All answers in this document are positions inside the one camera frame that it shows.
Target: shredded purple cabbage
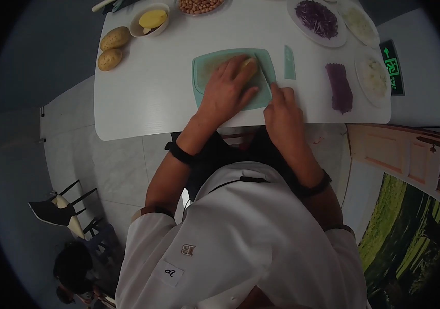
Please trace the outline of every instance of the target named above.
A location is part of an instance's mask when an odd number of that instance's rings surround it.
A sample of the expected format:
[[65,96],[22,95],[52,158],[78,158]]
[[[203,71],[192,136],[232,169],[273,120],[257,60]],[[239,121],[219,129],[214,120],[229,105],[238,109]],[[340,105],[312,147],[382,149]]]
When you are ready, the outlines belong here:
[[321,3],[304,0],[295,10],[303,25],[320,37],[329,39],[337,35],[337,17]]

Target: exit sign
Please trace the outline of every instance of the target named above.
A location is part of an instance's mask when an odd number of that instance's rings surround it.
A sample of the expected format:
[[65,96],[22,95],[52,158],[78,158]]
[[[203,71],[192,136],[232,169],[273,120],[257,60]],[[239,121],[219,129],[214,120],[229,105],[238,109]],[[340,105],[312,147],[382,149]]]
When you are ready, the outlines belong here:
[[398,62],[398,55],[393,45],[393,40],[387,40],[380,44],[381,56],[383,56],[384,65],[388,70],[391,82],[391,95],[403,96],[405,94],[402,80],[402,72]]

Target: green knife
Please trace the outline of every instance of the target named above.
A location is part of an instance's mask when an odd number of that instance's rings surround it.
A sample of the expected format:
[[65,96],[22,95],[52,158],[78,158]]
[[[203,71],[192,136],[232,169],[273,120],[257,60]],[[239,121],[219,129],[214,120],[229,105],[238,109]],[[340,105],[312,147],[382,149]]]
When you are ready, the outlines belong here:
[[284,78],[288,80],[296,79],[296,66],[294,65],[294,53],[289,46],[284,48]]

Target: right hand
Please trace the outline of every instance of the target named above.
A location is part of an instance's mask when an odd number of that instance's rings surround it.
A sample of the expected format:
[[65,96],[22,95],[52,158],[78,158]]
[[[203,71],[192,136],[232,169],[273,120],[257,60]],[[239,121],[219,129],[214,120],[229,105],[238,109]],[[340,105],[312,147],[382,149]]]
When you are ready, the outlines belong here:
[[271,84],[273,100],[265,108],[266,131],[285,161],[291,165],[307,149],[303,111],[297,106],[292,88]]

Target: door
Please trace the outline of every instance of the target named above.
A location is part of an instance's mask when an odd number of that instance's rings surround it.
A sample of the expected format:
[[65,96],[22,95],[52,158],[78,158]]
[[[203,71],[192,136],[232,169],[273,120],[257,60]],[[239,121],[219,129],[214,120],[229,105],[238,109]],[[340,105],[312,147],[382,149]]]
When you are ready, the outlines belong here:
[[440,201],[440,134],[410,127],[347,124],[353,160],[376,166]]

